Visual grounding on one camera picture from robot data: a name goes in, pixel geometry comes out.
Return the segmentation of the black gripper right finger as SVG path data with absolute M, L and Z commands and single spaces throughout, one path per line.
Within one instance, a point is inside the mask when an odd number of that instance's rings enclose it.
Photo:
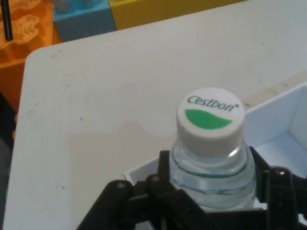
M 256 197 L 267 204 L 267 230 L 305 230 L 298 215 L 307 218 L 307 178 L 281 166 L 270 166 L 261 155 L 249 147 L 256 170 Z

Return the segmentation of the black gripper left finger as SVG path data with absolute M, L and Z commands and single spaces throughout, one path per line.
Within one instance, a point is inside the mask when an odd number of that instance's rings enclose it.
M 158 173 L 132 184 L 127 180 L 109 182 L 96 199 L 79 230 L 134 230 L 149 221 L 156 230 L 204 230 L 208 217 L 168 179 L 169 152 L 159 156 Z

